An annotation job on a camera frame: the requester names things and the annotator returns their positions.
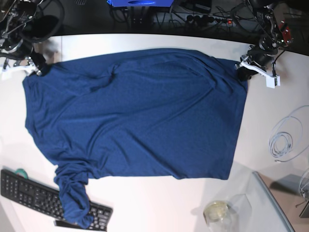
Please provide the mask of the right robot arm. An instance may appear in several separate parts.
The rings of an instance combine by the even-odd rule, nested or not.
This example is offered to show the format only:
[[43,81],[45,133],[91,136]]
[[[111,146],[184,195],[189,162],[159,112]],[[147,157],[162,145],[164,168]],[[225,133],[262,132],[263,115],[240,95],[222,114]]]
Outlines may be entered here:
[[0,73],[24,71],[44,76],[48,65],[34,45],[47,41],[61,28],[65,10],[59,0],[59,16],[45,15],[42,0],[2,0],[0,2]]

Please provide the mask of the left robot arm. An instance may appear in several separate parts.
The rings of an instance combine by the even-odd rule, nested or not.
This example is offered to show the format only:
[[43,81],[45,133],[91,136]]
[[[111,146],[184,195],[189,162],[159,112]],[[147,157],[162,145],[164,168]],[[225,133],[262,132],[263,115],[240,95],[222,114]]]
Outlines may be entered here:
[[[291,31],[282,18],[283,13],[277,12],[279,0],[244,0],[232,8],[230,18],[236,26],[249,35],[260,36],[256,45],[251,45],[247,53],[240,57],[240,63],[236,65],[240,81],[248,81],[256,74],[266,79],[266,86],[275,88],[281,85],[280,75],[276,72],[276,61],[282,52],[291,44]],[[262,32],[248,31],[241,26],[236,14],[242,8],[247,8]]]

